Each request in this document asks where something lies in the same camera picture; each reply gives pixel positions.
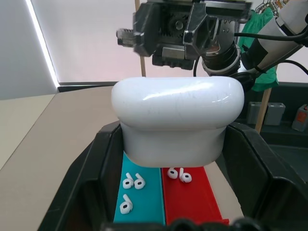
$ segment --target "white earbud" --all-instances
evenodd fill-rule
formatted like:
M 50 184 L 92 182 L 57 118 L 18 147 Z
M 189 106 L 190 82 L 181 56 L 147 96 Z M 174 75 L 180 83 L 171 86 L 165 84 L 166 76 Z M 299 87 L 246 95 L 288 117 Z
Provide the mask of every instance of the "white earbud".
M 129 173 L 126 173 L 127 179 L 123 181 L 123 188 L 125 189 L 130 189 L 131 187 L 134 186 L 134 179 L 131 177 Z
M 131 210 L 133 209 L 133 203 L 131 202 L 131 200 L 129 199 L 129 197 L 126 194 L 123 195 L 123 198 L 124 198 L 125 202 L 123 202 L 120 205 L 120 212 L 122 214 L 130 213 Z
M 138 178 L 135 180 L 135 189 L 142 189 L 145 186 L 145 181 L 144 179 L 140 176 L 139 173 L 136 173 L 136 177 Z
M 189 183 L 192 181 L 192 176 L 189 173 L 184 173 L 184 169 L 180 168 L 180 180 L 184 183 Z
M 171 179 L 176 179 L 178 178 L 178 172 L 176 170 L 174 170 L 173 167 L 169 168 L 167 175 L 171 178 Z

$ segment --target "gray box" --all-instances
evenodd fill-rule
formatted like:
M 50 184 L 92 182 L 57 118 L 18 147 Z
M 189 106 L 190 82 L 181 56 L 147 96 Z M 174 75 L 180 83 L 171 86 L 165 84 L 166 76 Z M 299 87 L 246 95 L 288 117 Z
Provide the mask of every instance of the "gray box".
M 249 102 L 247 112 L 247 124 L 256 124 L 261 102 Z
M 283 103 L 268 103 L 268 110 L 264 119 L 264 125 L 280 125 L 284 111 L 285 105 Z
M 308 127 L 307 104 L 301 106 L 296 113 L 292 128 L 298 131 L 304 131 Z

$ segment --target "table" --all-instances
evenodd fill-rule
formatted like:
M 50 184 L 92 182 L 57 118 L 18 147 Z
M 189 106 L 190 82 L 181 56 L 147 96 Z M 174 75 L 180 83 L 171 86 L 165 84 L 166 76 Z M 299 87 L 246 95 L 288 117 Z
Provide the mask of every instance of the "table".
M 12 146 L 15 151 L 0 171 L 0 230 L 38 229 L 70 165 L 101 127 L 118 120 L 111 106 L 111 89 L 91 88 L 38 97 L 37 102 L 31 102 L 32 111 L 37 112 L 35 122 L 34 116 L 27 122 L 30 120 L 26 120 L 27 114 L 20 110 L 23 105 L 17 100 L 5 103 L 16 109 L 11 112 L 11 124 L 25 123 L 28 131 L 19 129 L 21 125 L 7 129 L 13 129 L 11 134 L 21 133 Z M 1 116 L 0 124 L 5 124 L 6 119 Z M 11 142 L 14 136 L 2 135 L 2 139 L 4 143 Z M 243 216 L 216 163 L 205 169 L 222 217 L 232 221 Z

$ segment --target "white cylindrical device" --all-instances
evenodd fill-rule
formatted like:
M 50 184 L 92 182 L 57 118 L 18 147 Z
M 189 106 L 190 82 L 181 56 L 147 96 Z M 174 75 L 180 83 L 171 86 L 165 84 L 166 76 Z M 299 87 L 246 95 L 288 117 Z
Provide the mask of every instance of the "white cylindrical device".
M 230 77 L 137 77 L 112 90 L 124 150 L 145 167 L 212 163 L 221 153 L 226 126 L 243 104 L 242 85 Z

